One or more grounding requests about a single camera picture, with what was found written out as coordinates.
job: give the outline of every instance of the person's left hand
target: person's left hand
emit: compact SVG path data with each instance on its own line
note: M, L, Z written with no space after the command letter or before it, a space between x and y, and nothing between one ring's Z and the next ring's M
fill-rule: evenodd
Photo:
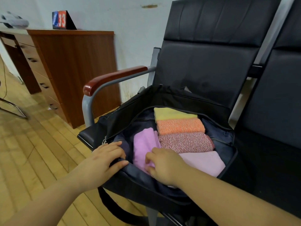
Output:
M113 142L99 146L68 174L67 179L79 193L96 189L129 163L123 160L109 167L114 159L126 158L123 149L119 147L121 144L122 142Z

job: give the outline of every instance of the cable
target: cable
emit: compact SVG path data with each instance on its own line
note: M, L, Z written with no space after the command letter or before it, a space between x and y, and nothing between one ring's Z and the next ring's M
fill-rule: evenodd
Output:
M5 72L5 64L4 64L4 61L1 57L1 60L2 60L2 64L3 64L3 72L4 72L4 83L5 83L5 95L2 99L4 99L7 95L7 84L6 84L6 72Z

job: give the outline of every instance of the desk drawer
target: desk drawer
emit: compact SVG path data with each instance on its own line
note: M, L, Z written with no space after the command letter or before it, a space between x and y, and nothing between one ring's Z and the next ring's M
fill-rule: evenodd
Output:
M59 100L59 97L57 97L55 91L54 91L54 86L53 86L53 81L52 79L48 79L45 76L39 74L36 71L32 71L34 76L36 77L36 80L42 90L42 93L45 97L49 96L53 99L55 99L57 102L61 102L61 100Z
M28 61L30 68L38 72L39 74L45 76L46 78L50 78L44 69L43 63L39 57L36 48L25 44L20 44L20 47Z
M36 47L30 35L14 34L14 36L19 43Z
M58 103L56 100L54 100L49 96L45 96L45 99L48 103L48 106L51 108L51 110L53 110L60 118L62 118L64 121L68 123L63 110L64 105L62 103L61 104Z
M2 41L3 41L4 44L9 45L9 46L12 46L12 47L15 48L16 42L15 42L14 40L12 40L12 39L7 39L7 38L4 38L4 37L1 37L1 39L2 39Z

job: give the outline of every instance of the red wooden armrest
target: red wooden armrest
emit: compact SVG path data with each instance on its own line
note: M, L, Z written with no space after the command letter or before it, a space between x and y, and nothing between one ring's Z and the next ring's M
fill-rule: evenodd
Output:
M126 76L130 76L132 74L137 74L143 71L147 71L147 70L148 68L146 66L136 66L136 67L131 67L113 73L98 76L84 85L84 89L83 89L84 94L91 97L93 93L98 89L98 87L100 87L104 83L110 82L115 79L123 78Z

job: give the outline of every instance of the orange folded towel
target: orange folded towel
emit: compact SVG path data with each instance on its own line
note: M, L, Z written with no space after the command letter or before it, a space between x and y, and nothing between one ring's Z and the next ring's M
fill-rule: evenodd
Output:
M159 135L168 135L184 132L205 133L205 127L198 118L157 121L157 129Z

